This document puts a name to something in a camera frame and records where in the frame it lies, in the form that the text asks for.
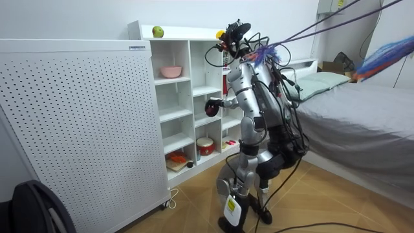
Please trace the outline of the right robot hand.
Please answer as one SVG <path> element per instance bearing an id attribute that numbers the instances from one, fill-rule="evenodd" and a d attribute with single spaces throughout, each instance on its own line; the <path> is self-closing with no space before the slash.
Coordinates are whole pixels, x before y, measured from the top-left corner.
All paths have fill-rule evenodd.
<path id="1" fill-rule="evenodd" d="M 223 106 L 224 100 L 222 99 L 210 99 L 204 106 L 204 111 L 207 116 L 214 117 L 219 112 L 219 109 Z"/>

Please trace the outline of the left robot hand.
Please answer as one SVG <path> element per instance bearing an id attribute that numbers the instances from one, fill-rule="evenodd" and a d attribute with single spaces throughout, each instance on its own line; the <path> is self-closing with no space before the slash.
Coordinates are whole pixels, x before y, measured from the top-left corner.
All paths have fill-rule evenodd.
<path id="1" fill-rule="evenodd" d="M 241 219 L 242 208 L 241 205 L 235 200 L 234 196 L 228 195 L 224 204 L 224 217 L 231 224 L 236 227 Z"/>

